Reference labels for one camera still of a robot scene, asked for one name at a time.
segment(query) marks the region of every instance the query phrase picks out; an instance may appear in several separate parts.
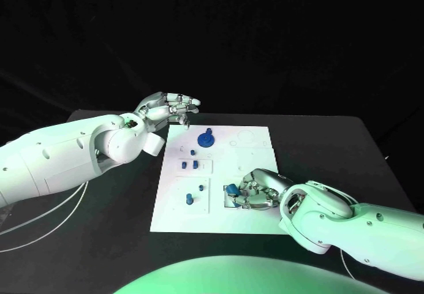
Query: black tabletop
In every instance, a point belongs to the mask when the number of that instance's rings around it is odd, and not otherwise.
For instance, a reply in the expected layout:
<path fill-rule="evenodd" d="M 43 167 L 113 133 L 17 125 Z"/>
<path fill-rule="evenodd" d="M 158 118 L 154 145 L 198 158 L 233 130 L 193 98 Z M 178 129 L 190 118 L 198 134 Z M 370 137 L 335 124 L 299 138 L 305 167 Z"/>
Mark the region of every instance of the black tabletop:
<path fill-rule="evenodd" d="M 69 121 L 111 113 L 123 112 L 77 110 Z M 413 211 L 357 118 L 200 113 L 190 116 L 190 122 L 268 126 L 282 175 L 298 183 L 314 180 L 327 184 L 359 202 Z M 167 127 L 157 134 L 165 139 Z M 314 254 L 288 235 L 151 233 L 161 161 L 162 151 L 157 157 L 141 153 L 129 164 L 93 179 L 80 206 L 56 232 L 30 246 L 0 254 L 0 293 L 111 293 L 160 267 L 211 255 L 276 258 L 347 275 L 337 248 L 324 255 Z M 17 203 L 1 229 L 56 206 L 72 192 Z M 43 235 L 63 220 L 77 199 L 27 227 L 0 236 L 0 250 Z M 422 293 L 421 282 L 361 265 L 347 254 L 344 260 L 359 281 L 389 293 Z"/>

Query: robotic hand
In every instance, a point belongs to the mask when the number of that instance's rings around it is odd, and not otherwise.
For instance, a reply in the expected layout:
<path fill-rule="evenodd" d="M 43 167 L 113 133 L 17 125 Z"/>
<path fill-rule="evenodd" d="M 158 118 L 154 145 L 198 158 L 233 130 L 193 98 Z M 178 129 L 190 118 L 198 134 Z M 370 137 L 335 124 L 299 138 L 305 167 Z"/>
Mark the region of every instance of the robotic hand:
<path fill-rule="evenodd" d="M 278 226 L 311 252 L 324 254 L 334 245 L 361 264 L 424 281 L 419 214 L 359 204 L 334 188 L 314 181 L 294 184 L 259 168 L 245 175 L 237 187 L 227 185 L 226 193 L 235 206 L 256 210 L 279 206 Z"/>
<path fill-rule="evenodd" d="M 141 150 L 157 156 L 164 140 L 151 132 L 167 122 L 188 128 L 185 113 L 197 113 L 198 104 L 191 97 L 158 92 L 132 113 L 44 127 L 8 142 L 0 147 L 0 207 L 76 187 L 132 161 Z"/>

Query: dark curtain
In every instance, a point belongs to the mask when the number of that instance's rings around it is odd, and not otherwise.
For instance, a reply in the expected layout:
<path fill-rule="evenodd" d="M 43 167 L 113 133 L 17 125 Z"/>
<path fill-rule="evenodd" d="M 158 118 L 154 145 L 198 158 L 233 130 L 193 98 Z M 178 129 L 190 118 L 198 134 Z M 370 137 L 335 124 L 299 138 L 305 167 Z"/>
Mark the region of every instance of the dark curtain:
<path fill-rule="evenodd" d="M 402 154 L 392 133 L 421 109 L 419 11 L 389 1 L 4 0 L 0 143 L 77 108 L 132 110 L 165 91 L 209 113 L 357 116 Z"/>

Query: robotic arm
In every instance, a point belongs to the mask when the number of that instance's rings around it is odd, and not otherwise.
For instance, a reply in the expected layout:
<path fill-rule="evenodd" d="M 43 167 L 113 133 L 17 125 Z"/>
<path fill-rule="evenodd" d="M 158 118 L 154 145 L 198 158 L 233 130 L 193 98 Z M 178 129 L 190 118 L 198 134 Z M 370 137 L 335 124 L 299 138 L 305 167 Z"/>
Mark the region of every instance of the robotic arm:
<path fill-rule="evenodd" d="M 132 113 L 103 115 L 37 129 L 0 147 L 0 207 L 76 187 L 141 150 L 157 156 L 164 140 L 152 134 L 167 122 L 188 128 L 185 112 L 200 101 L 155 93 Z"/>
<path fill-rule="evenodd" d="M 233 184 L 226 187 L 226 193 L 235 206 L 256 210 L 279 207 L 278 226 L 311 252 L 324 254 L 334 245 L 361 264 L 424 281 L 419 214 L 359 204 L 334 188 L 314 181 L 294 184 L 259 168 L 245 175 L 237 187 Z"/>

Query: green glowing surface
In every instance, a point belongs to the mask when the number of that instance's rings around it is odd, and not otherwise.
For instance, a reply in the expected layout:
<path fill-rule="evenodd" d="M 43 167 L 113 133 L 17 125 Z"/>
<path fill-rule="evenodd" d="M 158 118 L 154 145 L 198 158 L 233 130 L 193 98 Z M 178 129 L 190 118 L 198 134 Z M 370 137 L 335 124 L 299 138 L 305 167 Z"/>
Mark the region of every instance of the green glowing surface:
<path fill-rule="evenodd" d="M 134 293 L 385 293 L 320 268 L 262 257 L 214 256 L 148 273 L 115 294 Z"/>

